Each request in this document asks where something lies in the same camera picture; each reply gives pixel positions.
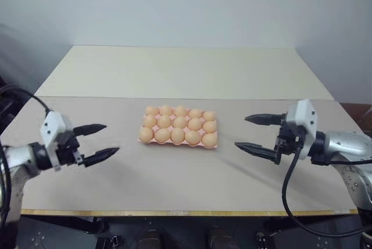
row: white backdrop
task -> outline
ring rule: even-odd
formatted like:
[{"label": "white backdrop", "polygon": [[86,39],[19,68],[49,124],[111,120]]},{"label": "white backdrop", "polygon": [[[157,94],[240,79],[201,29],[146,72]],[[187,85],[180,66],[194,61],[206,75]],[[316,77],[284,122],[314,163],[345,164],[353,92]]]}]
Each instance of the white backdrop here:
[{"label": "white backdrop", "polygon": [[371,28],[372,0],[0,0],[0,71],[35,90],[73,44],[296,47],[337,100],[370,102]]}]

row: white table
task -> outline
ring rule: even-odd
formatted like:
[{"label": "white table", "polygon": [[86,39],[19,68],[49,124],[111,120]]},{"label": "white table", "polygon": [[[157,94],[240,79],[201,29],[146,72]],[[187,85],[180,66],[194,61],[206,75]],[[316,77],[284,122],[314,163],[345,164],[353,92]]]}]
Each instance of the white table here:
[{"label": "white table", "polygon": [[[282,113],[295,102],[294,99],[313,98],[317,99],[313,104],[320,117],[319,130],[359,130],[357,125],[291,49],[242,49],[238,55],[229,49],[198,51],[196,54],[202,54],[203,58],[215,57],[219,62],[217,66],[222,64],[222,54],[235,54],[237,58],[231,58],[232,65],[240,65],[240,68],[232,68],[239,70],[234,75],[250,79],[239,79],[235,83],[233,75],[229,74],[227,87],[223,87],[224,84],[216,86],[216,90],[204,88],[202,92],[196,91],[199,89],[197,86],[188,90],[182,87],[169,89],[164,82],[160,96],[173,99],[159,99],[150,87],[154,81],[146,82],[141,73],[143,66],[138,66],[146,60],[136,59],[135,54],[150,58],[149,62],[156,62],[157,69],[161,69],[162,62],[169,64],[161,58],[182,58],[182,62],[192,62],[193,57],[186,54],[195,54],[194,50],[171,48],[171,56],[165,48],[158,51],[157,48],[74,47],[38,90],[38,95],[53,109],[69,116],[75,126],[87,123],[108,125],[100,133],[81,138],[81,150],[86,155],[117,145],[120,150],[107,161],[90,168],[69,166],[58,173],[53,170],[43,172],[27,184],[22,213],[82,216],[285,215],[280,188],[292,157],[283,156],[281,165],[277,166],[235,147],[235,141],[259,143],[269,148],[275,142],[278,127],[250,124],[244,121],[244,117],[254,113]],[[274,80],[272,74],[269,75],[272,79],[266,79],[264,70],[275,68],[276,64],[281,65],[275,69],[279,79]],[[213,69],[214,80],[227,72],[225,66],[221,69]],[[260,77],[252,75],[253,70]],[[120,80],[109,79],[118,73],[123,75]],[[175,83],[178,81],[172,78],[175,73],[176,68],[172,72],[157,72],[156,77],[160,81],[167,78],[163,81]],[[302,83],[293,79],[295,86],[286,84],[285,79],[293,77],[300,78]],[[139,84],[143,81],[149,84],[141,87]],[[188,77],[183,77],[182,81],[192,82]],[[121,84],[134,86],[119,87]],[[265,100],[254,100],[258,93]],[[213,99],[202,99],[209,95]],[[206,150],[139,143],[137,131],[144,108],[150,104],[182,104],[215,110],[219,147]],[[2,135],[3,143],[19,145],[40,141],[38,128],[42,118],[40,106],[34,101],[28,102]],[[301,161],[294,172],[288,201],[298,215],[355,213],[354,204],[336,170],[311,165],[308,160]]]}]

